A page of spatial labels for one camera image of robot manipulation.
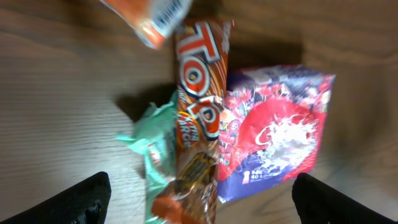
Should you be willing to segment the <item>teal snack wrapper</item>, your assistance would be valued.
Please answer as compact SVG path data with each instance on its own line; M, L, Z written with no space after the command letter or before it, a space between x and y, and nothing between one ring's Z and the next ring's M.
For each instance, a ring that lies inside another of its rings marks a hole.
M151 212L153 202L176 179L175 119L177 93L162 106L151 103L141 119L135 123L130 136L120 134L117 140L144 158L146 175L146 211L144 223L165 223Z

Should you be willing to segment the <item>red purple liners pack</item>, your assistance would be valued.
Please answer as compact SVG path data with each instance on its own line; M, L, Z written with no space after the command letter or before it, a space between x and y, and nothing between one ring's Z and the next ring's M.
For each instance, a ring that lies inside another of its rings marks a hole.
M222 203L315 167L334 81L334 74L301 65L229 73L220 124Z

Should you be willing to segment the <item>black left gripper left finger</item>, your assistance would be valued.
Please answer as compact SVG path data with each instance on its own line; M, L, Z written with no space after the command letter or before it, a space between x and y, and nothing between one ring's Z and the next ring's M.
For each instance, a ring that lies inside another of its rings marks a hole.
M1 224L104 224L110 198L109 176L98 172Z

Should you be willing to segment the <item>orange Top chocolate bar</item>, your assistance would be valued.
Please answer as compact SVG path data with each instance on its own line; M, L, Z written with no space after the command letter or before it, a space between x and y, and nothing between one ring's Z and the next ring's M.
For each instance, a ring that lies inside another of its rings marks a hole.
M178 62L176 178L152 213L167 223L214 223L220 120L234 21L188 21L175 35Z

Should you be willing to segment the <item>small orange snack packet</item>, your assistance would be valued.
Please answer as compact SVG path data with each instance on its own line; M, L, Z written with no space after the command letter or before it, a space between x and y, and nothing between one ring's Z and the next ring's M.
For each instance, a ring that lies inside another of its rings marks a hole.
M141 41L159 49L182 22L192 0L101 0L133 28Z

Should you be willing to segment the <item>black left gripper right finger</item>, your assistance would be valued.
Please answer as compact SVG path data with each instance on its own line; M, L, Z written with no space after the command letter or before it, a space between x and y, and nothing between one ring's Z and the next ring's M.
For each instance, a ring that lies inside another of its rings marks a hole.
M294 181L292 200L302 224L397 224L303 172Z

